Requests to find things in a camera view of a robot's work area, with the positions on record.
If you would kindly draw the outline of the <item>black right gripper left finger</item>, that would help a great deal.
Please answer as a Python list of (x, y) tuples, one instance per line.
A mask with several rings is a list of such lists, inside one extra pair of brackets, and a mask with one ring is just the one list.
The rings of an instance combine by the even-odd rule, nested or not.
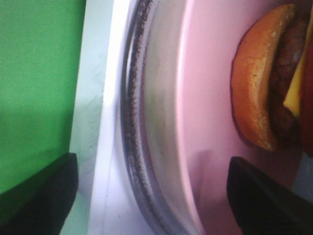
[(66, 153), (0, 194), (0, 233), (60, 234), (77, 190), (77, 156)]

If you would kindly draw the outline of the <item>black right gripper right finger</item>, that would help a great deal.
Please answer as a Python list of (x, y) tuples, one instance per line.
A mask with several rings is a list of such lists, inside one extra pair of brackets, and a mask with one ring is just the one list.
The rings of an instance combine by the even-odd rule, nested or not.
[(244, 235), (311, 235), (313, 205), (241, 157), (230, 159), (226, 192)]

